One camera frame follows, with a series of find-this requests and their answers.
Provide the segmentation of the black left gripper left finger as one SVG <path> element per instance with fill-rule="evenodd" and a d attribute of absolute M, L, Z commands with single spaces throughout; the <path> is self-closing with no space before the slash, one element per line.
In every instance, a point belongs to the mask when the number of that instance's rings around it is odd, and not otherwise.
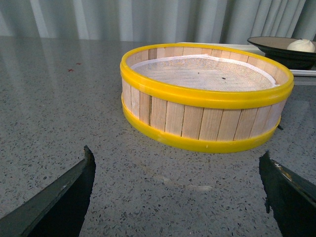
<path fill-rule="evenodd" d="M 95 178 L 92 151 L 26 203 L 0 220 L 2 237 L 78 237 Z"/>

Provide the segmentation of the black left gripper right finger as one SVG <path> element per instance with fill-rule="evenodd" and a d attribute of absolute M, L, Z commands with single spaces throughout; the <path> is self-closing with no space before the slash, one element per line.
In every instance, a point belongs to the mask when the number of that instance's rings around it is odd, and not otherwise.
<path fill-rule="evenodd" d="M 259 158 L 259 173 L 267 195 L 266 212 L 273 210 L 282 236 L 316 235 L 316 186 L 270 158 Z"/>

